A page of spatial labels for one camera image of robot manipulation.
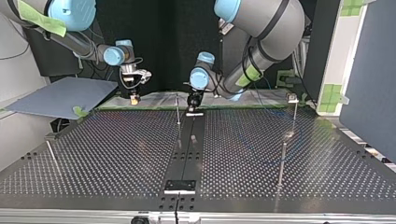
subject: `white panel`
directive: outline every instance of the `white panel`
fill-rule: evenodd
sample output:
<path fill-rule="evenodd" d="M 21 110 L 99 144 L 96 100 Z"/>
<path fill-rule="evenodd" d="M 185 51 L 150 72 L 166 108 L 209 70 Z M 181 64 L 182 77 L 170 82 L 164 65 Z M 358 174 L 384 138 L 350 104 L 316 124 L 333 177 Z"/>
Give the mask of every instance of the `white panel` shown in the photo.
<path fill-rule="evenodd" d="M 44 143 L 51 133 L 51 118 L 23 114 L 1 114 L 0 171 Z"/>
<path fill-rule="evenodd" d="M 360 21 L 361 17 L 340 17 L 338 19 L 325 72 L 325 84 L 341 85 L 343 83 L 347 59 L 355 44 Z"/>
<path fill-rule="evenodd" d="M 26 41 L 0 14 L 0 59 L 20 54 L 26 49 L 26 46 Z M 35 91 L 46 85 L 45 79 L 39 74 L 30 49 L 21 57 L 0 60 L 0 68 L 0 102 L 26 92 Z"/>

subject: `black backdrop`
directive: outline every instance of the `black backdrop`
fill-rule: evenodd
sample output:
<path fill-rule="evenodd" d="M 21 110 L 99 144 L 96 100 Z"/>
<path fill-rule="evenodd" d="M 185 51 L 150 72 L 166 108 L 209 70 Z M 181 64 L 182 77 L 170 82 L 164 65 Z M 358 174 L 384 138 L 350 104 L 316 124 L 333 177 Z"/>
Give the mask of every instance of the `black backdrop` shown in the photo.
<path fill-rule="evenodd" d="M 97 19 L 107 44 L 130 38 L 140 68 L 152 72 L 141 89 L 188 91 L 190 71 L 202 50 L 219 59 L 219 18 L 215 0 L 97 0 Z"/>

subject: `optical breadboard table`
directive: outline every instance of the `optical breadboard table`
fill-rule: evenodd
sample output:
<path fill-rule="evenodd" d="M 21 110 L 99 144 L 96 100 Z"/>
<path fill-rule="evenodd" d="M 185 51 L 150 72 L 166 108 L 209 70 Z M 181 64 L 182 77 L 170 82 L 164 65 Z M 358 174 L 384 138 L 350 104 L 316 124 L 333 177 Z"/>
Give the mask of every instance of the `optical breadboard table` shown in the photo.
<path fill-rule="evenodd" d="M 396 174 L 310 108 L 293 112 L 206 110 L 180 125 L 170 110 L 95 112 L 0 173 L 0 223 L 70 211 L 396 223 Z M 194 193 L 165 194 L 169 181 Z"/>

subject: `metal rod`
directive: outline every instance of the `metal rod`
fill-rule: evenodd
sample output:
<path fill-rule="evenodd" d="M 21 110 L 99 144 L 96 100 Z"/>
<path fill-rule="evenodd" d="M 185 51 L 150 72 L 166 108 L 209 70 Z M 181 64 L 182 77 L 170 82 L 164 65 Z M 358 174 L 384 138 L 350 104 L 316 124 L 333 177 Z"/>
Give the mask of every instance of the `metal rod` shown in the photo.
<path fill-rule="evenodd" d="M 180 125 L 180 110 L 178 108 L 178 94 L 176 93 L 177 124 Z"/>
<path fill-rule="evenodd" d="M 49 147 L 49 152 L 51 157 L 56 161 L 55 154 L 53 153 L 52 146 L 50 145 L 50 141 L 47 141 L 47 146 Z"/>
<path fill-rule="evenodd" d="M 298 103 L 296 103 L 296 106 L 294 108 L 294 120 L 297 118 L 297 109 L 298 109 Z"/>
<path fill-rule="evenodd" d="M 286 142 L 283 143 L 282 147 L 282 159 L 280 162 L 280 170 L 279 170 L 279 180 L 277 183 L 277 186 L 279 188 L 282 188 L 282 180 L 283 180 L 283 171 L 285 169 L 285 158 L 286 158 L 286 149 L 287 149 L 288 144 Z"/>

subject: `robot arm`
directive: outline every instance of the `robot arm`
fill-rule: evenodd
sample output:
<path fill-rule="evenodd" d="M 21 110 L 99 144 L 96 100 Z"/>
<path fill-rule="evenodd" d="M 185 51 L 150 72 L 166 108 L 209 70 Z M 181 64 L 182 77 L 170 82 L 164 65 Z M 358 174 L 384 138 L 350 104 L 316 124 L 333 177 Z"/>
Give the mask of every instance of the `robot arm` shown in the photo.
<path fill-rule="evenodd" d="M 215 57 L 201 52 L 191 71 L 197 91 L 214 91 L 237 101 L 252 82 L 274 63 L 287 59 L 304 32 L 304 11 L 298 0 L 217 0 L 216 14 L 257 39 L 245 48 L 244 59 L 227 77 L 212 71 Z"/>
<path fill-rule="evenodd" d="M 0 12 L 21 26 L 35 29 L 47 39 L 72 50 L 83 60 L 104 62 L 112 66 L 120 66 L 120 84 L 125 95 L 129 95 L 133 105 L 139 101 L 137 87 L 151 78 L 149 71 L 138 69 L 142 59 L 134 56 L 131 40 L 116 42 L 116 46 L 96 45 L 87 36 L 80 33 L 87 30 L 93 23 L 96 13 L 95 0 L 23 0 L 39 13 L 53 19 L 64 21 L 67 33 L 64 37 L 51 34 L 41 27 L 23 21 L 18 11 L 18 0 L 0 1 Z"/>

